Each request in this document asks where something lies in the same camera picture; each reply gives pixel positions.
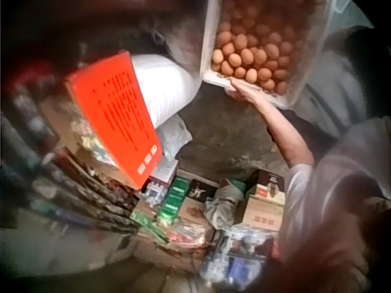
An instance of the shirt sleeve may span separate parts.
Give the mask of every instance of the shirt sleeve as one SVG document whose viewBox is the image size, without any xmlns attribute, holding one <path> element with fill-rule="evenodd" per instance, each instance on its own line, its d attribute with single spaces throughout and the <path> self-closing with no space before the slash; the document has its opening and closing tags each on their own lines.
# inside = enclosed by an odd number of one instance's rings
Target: shirt sleeve
<svg viewBox="0 0 391 293">
<path fill-rule="evenodd" d="M 313 167 L 298 164 L 289 169 L 285 178 L 285 207 L 279 231 L 279 249 L 284 261 L 299 245 L 304 229 L 305 190 L 311 179 Z"/>
</svg>

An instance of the hand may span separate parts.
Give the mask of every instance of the hand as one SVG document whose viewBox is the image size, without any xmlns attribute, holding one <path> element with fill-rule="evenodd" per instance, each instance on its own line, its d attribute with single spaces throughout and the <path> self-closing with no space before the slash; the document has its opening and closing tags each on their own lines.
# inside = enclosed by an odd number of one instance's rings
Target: hand
<svg viewBox="0 0 391 293">
<path fill-rule="evenodd" d="M 259 101 L 266 101 L 268 103 L 268 97 L 260 90 L 255 90 L 249 87 L 248 83 L 241 79 L 230 78 L 231 85 L 235 90 L 225 89 L 228 96 L 234 98 L 237 101 L 247 101 L 252 104 L 257 104 Z"/>
</svg>

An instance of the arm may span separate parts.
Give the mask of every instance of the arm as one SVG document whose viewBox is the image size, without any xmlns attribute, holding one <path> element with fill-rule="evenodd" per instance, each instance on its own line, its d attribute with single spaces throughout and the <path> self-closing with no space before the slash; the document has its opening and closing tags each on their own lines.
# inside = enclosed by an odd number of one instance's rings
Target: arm
<svg viewBox="0 0 391 293">
<path fill-rule="evenodd" d="M 230 93 L 232 97 L 247 100 L 259 111 L 289 168 L 298 164 L 313 165 L 312 153 L 300 133 L 263 92 L 249 88 L 239 79 L 232 79 L 231 85 L 236 89 Z"/>
</svg>

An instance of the person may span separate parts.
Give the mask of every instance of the person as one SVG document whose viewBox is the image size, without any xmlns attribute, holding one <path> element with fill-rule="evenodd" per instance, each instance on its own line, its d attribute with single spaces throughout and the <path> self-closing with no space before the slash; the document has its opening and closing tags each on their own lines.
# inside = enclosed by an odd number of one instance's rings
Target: person
<svg viewBox="0 0 391 293">
<path fill-rule="evenodd" d="M 292 111 L 276 108 L 246 82 L 232 78 L 231 85 L 228 95 L 254 106 L 289 167 L 279 231 L 280 259 L 286 264 L 280 273 L 285 272 L 286 281 L 269 292 L 316 292 L 316 286 L 360 292 L 372 265 L 365 257 L 374 239 L 371 232 L 391 223 L 390 213 L 383 216 L 391 206 L 390 117 L 355 125 L 334 142 Z M 374 220 L 378 215 L 381 224 Z M 389 227 L 378 237 L 389 235 Z M 316 282 L 309 282 L 310 276 Z"/>
</svg>

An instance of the white plastic bag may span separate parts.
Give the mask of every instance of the white plastic bag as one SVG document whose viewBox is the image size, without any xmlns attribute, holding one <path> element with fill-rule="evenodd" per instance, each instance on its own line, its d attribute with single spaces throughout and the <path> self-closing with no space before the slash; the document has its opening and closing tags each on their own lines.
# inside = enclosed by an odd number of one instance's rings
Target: white plastic bag
<svg viewBox="0 0 391 293">
<path fill-rule="evenodd" d="M 163 155 L 170 161 L 174 160 L 179 150 L 193 139 L 178 114 L 159 126 L 156 133 L 163 148 Z"/>
<path fill-rule="evenodd" d="M 162 125 L 196 96 L 201 78 L 160 55 L 132 57 L 142 96 L 155 128 Z"/>
</svg>

